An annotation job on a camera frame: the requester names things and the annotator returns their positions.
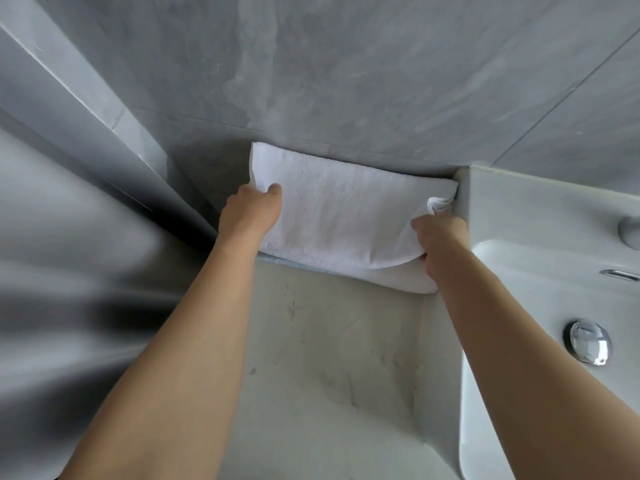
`white towel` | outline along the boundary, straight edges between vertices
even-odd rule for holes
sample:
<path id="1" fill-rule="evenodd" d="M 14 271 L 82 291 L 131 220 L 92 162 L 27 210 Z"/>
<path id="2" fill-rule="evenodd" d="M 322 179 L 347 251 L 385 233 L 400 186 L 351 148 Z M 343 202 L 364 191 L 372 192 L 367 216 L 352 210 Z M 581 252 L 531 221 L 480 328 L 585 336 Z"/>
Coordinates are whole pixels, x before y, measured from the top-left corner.
<path id="1" fill-rule="evenodd" d="M 445 209 L 458 184 L 401 175 L 254 143 L 251 184 L 282 186 L 282 215 L 260 250 L 416 293 L 436 291 L 417 258 L 411 219 Z"/>

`gray marble wall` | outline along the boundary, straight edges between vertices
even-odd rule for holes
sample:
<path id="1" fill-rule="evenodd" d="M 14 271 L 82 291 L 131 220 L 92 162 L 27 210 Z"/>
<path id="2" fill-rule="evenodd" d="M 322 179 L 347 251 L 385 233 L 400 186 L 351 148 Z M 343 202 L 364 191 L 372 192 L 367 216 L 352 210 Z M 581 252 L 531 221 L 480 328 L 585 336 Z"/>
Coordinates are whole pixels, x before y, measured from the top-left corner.
<path id="1" fill-rule="evenodd" d="M 640 193 L 640 0 L 38 0 L 220 207 L 260 140 Z"/>

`sink basin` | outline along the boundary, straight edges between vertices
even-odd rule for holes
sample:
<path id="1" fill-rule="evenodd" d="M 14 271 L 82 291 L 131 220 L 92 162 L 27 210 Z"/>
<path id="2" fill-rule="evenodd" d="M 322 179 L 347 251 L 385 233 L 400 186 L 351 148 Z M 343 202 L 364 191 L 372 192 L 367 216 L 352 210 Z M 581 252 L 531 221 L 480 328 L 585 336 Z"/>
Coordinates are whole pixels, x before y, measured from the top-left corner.
<path id="1" fill-rule="evenodd" d="M 640 199 L 479 168 L 460 182 L 456 212 L 476 256 L 561 347 L 567 323 L 603 326 L 612 357 L 583 366 L 640 413 L 640 283 L 600 273 L 640 272 L 640 253 L 616 232 L 622 217 L 640 214 Z M 414 414 L 425 441 L 460 478 L 512 479 L 439 294 L 425 299 L 421 325 Z"/>

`forearm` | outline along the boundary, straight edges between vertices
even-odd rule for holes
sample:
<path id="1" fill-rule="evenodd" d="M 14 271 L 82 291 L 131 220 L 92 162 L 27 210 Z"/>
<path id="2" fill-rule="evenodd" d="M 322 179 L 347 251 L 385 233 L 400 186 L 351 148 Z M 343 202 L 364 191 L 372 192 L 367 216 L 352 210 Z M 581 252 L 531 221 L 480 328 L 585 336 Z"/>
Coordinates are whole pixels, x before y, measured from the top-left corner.
<path id="1" fill-rule="evenodd" d="M 62 479 L 215 477 L 241 387 L 256 252 L 216 245 Z"/>
<path id="2" fill-rule="evenodd" d="M 448 244 L 429 265 L 516 476 L 640 477 L 638 416 L 469 250 Z"/>

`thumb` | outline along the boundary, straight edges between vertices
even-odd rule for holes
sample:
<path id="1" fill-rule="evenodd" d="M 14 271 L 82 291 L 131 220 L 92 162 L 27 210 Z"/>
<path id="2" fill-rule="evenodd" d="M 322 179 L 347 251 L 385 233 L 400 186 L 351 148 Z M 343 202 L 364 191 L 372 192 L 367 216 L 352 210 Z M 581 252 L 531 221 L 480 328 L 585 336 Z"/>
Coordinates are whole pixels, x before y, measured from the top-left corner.
<path id="1" fill-rule="evenodd" d="M 279 195 L 279 194 L 282 193 L 282 187 L 280 186 L 280 184 L 271 184 L 271 185 L 269 185 L 269 188 L 267 189 L 267 193 L 274 194 L 274 195 Z"/>

